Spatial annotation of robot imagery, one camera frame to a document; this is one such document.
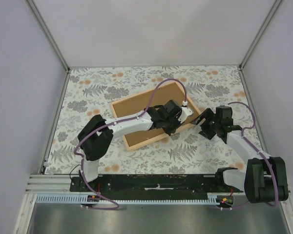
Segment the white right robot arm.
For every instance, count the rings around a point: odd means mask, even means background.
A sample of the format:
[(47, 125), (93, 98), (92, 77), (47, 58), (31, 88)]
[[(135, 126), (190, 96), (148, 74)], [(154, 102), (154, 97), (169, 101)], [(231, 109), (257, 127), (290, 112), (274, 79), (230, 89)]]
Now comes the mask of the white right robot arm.
[(245, 129), (234, 124), (232, 108), (207, 108), (192, 124), (200, 126), (200, 135), (208, 140), (218, 136), (230, 146), (246, 164), (245, 172), (236, 167), (219, 168), (214, 179), (215, 189), (225, 192), (231, 186), (243, 191), (250, 203), (276, 206), (289, 197), (285, 161), (272, 157), (258, 148), (245, 135)]

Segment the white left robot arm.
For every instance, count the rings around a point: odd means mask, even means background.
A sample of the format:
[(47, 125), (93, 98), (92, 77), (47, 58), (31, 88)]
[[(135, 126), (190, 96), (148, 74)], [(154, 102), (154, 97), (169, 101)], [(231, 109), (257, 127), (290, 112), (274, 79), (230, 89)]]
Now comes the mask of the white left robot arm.
[(95, 115), (78, 134), (78, 149), (82, 149), (81, 186), (91, 192), (98, 185), (98, 167), (100, 159), (107, 153), (113, 139), (139, 132), (162, 129), (167, 135), (176, 130), (193, 114), (183, 101), (179, 105), (169, 100), (165, 105), (146, 107), (135, 114), (120, 118), (105, 119)]

